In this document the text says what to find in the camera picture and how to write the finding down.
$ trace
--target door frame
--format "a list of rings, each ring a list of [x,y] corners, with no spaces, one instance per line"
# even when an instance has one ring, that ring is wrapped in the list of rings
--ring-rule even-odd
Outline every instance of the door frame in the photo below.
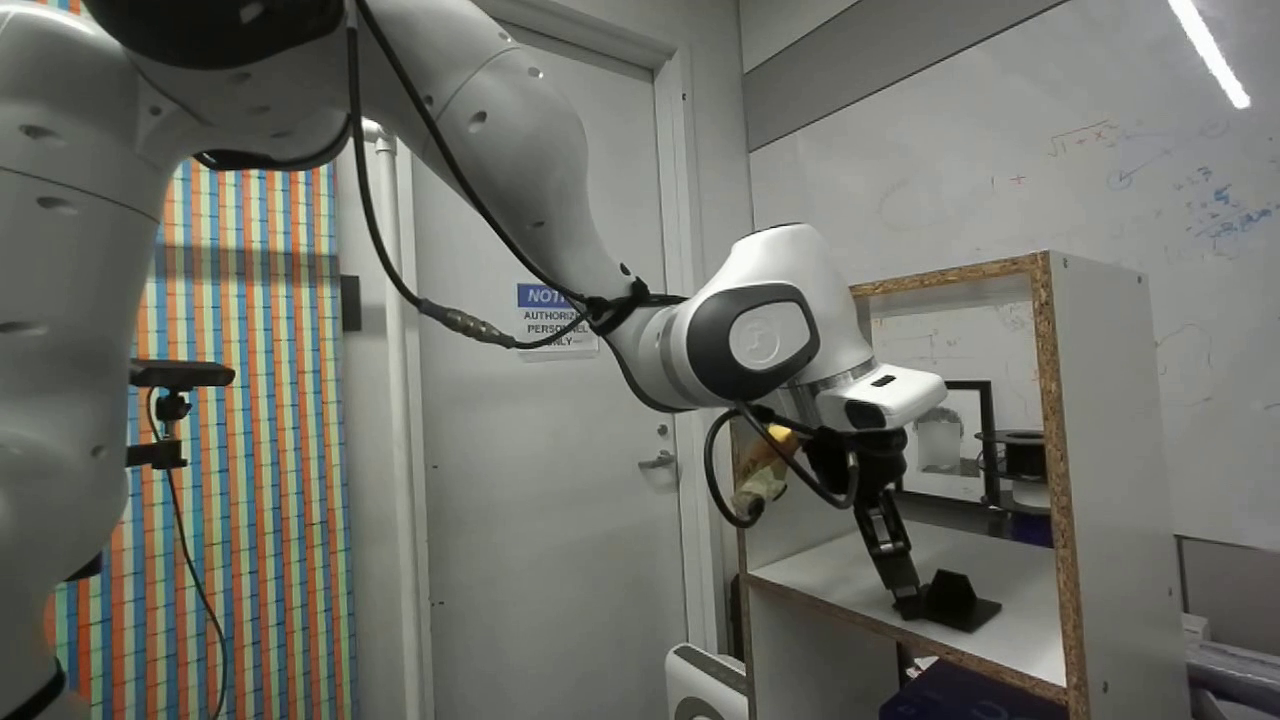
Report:
[[[665,271],[669,291],[695,291],[707,276],[702,251],[695,243],[695,160],[691,160],[691,111],[686,111],[686,53],[675,43],[658,43],[653,35],[638,35],[620,25],[602,25],[594,16],[585,16],[563,2],[521,2],[521,0],[478,0],[485,11],[493,11],[499,25],[528,29],[535,35],[587,48],[602,61],[620,61],[631,69],[653,73],[653,100],[656,100],[656,173],[658,173],[658,231],[665,231]],[[417,237],[413,220],[413,169],[397,164],[397,237]],[[402,279],[417,284],[417,256],[399,243],[399,268]],[[399,333],[402,356],[402,397],[399,415],[393,424],[402,429],[402,434],[425,438],[425,365],[421,365],[421,335],[413,325],[387,325],[387,333]],[[672,447],[685,468],[678,475],[678,589],[685,589],[685,635],[699,646],[722,646],[722,599],[726,599],[726,531],[721,526],[721,514],[713,514],[707,491],[702,491],[702,434],[713,429],[713,412],[675,412],[672,415]],[[429,514],[429,461],[425,445],[402,447],[407,451],[407,480],[413,491],[413,514]],[[402,663],[402,692],[421,707],[425,720],[434,714],[434,663],[430,663],[430,546],[429,526],[413,524],[399,526],[399,551],[407,566],[417,566],[417,585],[402,590],[417,626],[407,635],[413,646],[402,654],[417,654],[417,663]]]

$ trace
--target striped curtain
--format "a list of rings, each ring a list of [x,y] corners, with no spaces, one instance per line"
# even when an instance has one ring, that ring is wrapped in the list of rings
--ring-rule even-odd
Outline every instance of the striped curtain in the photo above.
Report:
[[[243,720],[353,714],[333,195],[329,169],[213,177],[185,164],[134,314],[134,356],[241,372],[192,397],[176,491],[232,638],[226,714]],[[130,415],[130,438],[148,438],[142,397]],[[52,599],[49,635],[92,714],[213,712],[218,646],[162,475],[127,475],[102,573]]]

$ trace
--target whiteboard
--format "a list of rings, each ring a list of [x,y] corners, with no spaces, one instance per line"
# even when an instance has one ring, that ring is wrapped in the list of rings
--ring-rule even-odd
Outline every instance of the whiteboard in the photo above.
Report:
[[[1201,11],[1249,111],[1169,0],[1070,0],[751,153],[755,225],[813,220],[848,279],[1037,247],[1142,271],[1175,526],[1280,551],[1280,2]]]

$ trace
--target wooden shelf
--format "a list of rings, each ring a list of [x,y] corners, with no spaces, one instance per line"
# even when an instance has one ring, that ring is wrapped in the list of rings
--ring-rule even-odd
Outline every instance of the wooden shelf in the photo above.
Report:
[[[1048,546],[910,524],[917,566],[927,580],[934,566],[965,573],[983,599],[1004,605],[979,632],[901,621],[893,597],[858,535],[840,535],[809,551],[785,555],[749,574],[751,589],[820,605],[837,621],[878,632],[917,653],[942,654],[979,675],[995,675],[1030,694],[1069,701],[1069,667],[1060,643],[1057,566]]]
[[[1142,279],[1037,251],[853,295],[877,356],[993,379],[995,421],[1045,431],[1053,546],[910,521],[918,580],[965,573],[1004,610],[979,632],[907,624],[848,512],[788,491],[740,531],[751,720],[877,714],[897,692],[897,646],[1070,720],[1188,714]]]

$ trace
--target black clamp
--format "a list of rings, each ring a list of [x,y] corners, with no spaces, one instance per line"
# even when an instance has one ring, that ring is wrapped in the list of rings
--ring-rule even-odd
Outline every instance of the black clamp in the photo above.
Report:
[[[854,455],[853,514],[862,531],[878,585],[893,590],[893,608],[905,621],[931,621],[942,626],[976,632],[999,605],[979,599],[965,573],[940,566],[931,585],[918,585],[910,563],[910,535],[897,512],[893,487],[905,475],[905,431],[858,431],[848,438]]]
[[[587,318],[593,318],[593,333],[594,335],[607,335],[607,333],[615,333],[637,307],[642,307],[653,300],[653,291],[646,291],[646,284],[637,276],[631,279],[631,291],[628,295],[620,295],[620,300],[598,300],[598,295],[593,295],[587,300]]]
[[[218,387],[232,384],[237,372],[226,365],[204,360],[130,360],[127,384],[130,387],[161,387],[156,397],[156,424],[161,434],[153,445],[130,445],[125,462],[153,462],[153,468],[187,468],[185,445],[176,438],[176,424],[192,415],[192,387]]]

